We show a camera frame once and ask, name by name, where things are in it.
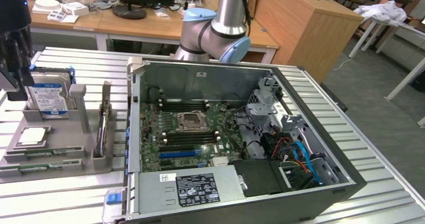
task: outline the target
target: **robotic arm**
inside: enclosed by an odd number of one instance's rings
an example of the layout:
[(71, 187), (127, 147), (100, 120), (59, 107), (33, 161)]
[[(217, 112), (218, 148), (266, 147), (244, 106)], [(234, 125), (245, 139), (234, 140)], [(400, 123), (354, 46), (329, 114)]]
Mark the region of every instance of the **robotic arm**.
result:
[(0, 0), (0, 89), (11, 101), (28, 99), (24, 86), (33, 85), (31, 15), (27, 0)]
[(212, 55), (224, 63), (241, 61), (250, 46), (244, 17), (249, 25), (246, 0), (220, 0), (217, 13), (205, 8), (188, 9), (173, 59), (209, 61)]

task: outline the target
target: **metal table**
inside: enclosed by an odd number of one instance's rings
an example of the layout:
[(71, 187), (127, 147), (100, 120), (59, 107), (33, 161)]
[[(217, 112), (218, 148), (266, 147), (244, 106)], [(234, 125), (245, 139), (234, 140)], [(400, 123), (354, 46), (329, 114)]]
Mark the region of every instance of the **metal table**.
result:
[[(121, 187), (124, 178), (125, 65), (129, 56), (140, 54), (48, 47), (33, 58), (36, 66), (73, 66), (77, 83), (87, 85), (88, 109), (99, 107), (104, 80), (112, 82), (112, 106), (119, 111), (113, 172), (0, 184), (1, 223), (101, 223), (104, 194), (108, 190)], [(366, 187), (348, 201), (334, 204), (314, 220), (304, 223), (425, 223), (422, 197), (330, 101), (317, 83), (306, 72), (296, 67), (280, 66), (280, 70), (368, 181)], [(24, 102), (9, 102), (4, 99), (4, 93), (0, 93), (0, 155), (23, 117), (20, 110), (24, 105)], [(294, 106), (288, 106), (296, 113)]]
[[(394, 36), (396, 32), (398, 29), (405, 29), (410, 32), (414, 33), (416, 36), (422, 37), (425, 39), (425, 33), (421, 32), (420, 30), (414, 29), (413, 26), (408, 25), (408, 24), (402, 24), (398, 27), (396, 27), (392, 31), (392, 33), (389, 34), (389, 36), (385, 38), (380, 48), (377, 49), (377, 53), (380, 53), (389, 41), (389, 39)], [(401, 90), (404, 89), (404, 87), (406, 87), (406, 85), (409, 83), (413, 82), (413, 80), (417, 78), (417, 76), (424, 72), (425, 70), (425, 58), (420, 61), (420, 63), (417, 64), (417, 66), (414, 66), (413, 70), (409, 72), (409, 74), (406, 75), (406, 77), (404, 78), (404, 80), (398, 83), (398, 85), (396, 86), (396, 88), (393, 89), (393, 91), (389, 93), (389, 95), (385, 97), (386, 100), (392, 101), (393, 98), (396, 97), (396, 95), (401, 92)], [(425, 127), (425, 117), (418, 121), (418, 125), (421, 127)]]

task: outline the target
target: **gray floor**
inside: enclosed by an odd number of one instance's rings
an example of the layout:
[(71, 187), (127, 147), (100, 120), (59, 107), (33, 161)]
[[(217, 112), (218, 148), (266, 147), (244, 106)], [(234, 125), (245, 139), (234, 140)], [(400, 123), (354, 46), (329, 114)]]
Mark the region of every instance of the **gray floor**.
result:
[[(350, 40), (336, 68), (348, 60), (356, 42)], [(392, 102), (384, 99), (405, 76), (392, 61), (368, 50), (332, 71), (324, 83), (348, 106), (346, 115), (425, 197), (425, 129), (417, 125), (425, 116), (425, 93), (406, 86)]]

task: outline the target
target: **blue latch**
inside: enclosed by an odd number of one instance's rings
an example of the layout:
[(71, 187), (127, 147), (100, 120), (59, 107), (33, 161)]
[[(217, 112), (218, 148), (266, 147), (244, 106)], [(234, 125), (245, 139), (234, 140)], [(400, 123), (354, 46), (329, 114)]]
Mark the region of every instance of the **blue latch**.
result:
[(107, 204), (113, 205), (113, 204), (120, 204), (123, 202), (123, 197), (121, 193), (111, 193), (107, 196)]
[(76, 84), (77, 82), (75, 80), (75, 68), (69, 66), (68, 71), (69, 71), (71, 83)]
[(35, 64), (31, 64), (31, 66), (29, 66), (29, 71), (33, 71), (35, 69), (36, 69)]

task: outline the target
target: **warning label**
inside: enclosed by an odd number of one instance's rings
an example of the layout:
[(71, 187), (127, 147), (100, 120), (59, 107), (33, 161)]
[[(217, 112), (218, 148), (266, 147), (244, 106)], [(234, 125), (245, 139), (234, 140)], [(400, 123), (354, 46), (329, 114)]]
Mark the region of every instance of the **warning label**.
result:
[(60, 92), (60, 84), (36, 83), (29, 87), (39, 110), (45, 114), (64, 114), (68, 111), (67, 102)]
[(220, 202), (212, 173), (176, 177), (176, 184), (180, 206)]

